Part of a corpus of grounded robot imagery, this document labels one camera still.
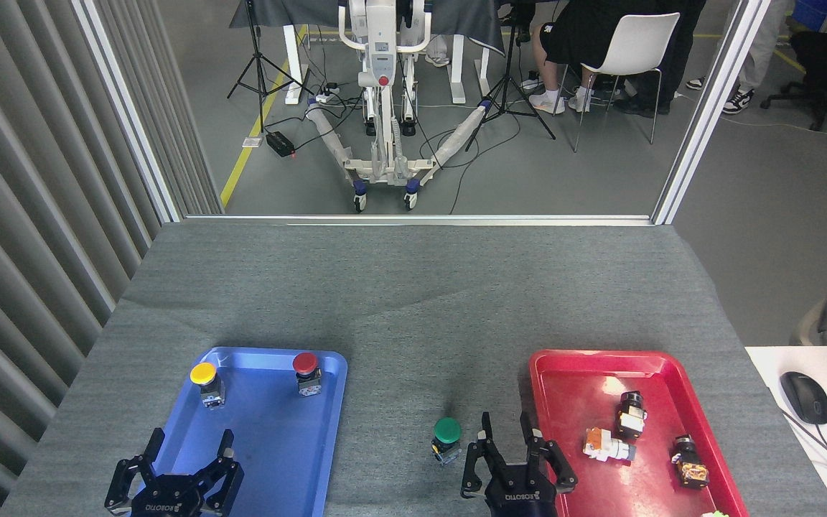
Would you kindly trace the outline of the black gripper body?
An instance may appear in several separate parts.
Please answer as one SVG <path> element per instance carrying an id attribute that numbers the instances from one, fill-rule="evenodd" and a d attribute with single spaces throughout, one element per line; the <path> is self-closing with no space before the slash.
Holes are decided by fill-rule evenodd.
<path id="1" fill-rule="evenodd" d="M 493 475 L 486 488 L 486 504 L 492 516 L 557 516 L 555 485 L 538 469 L 536 483 L 532 485 L 529 471 L 525 462 L 508 465 L 508 479 L 514 481 L 512 487 Z"/>
<path id="2" fill-rule="evenodd" d="M 131 516 L 200 516 L 209 488 L 193 475 L 164 474 L 131 501 Z"/>

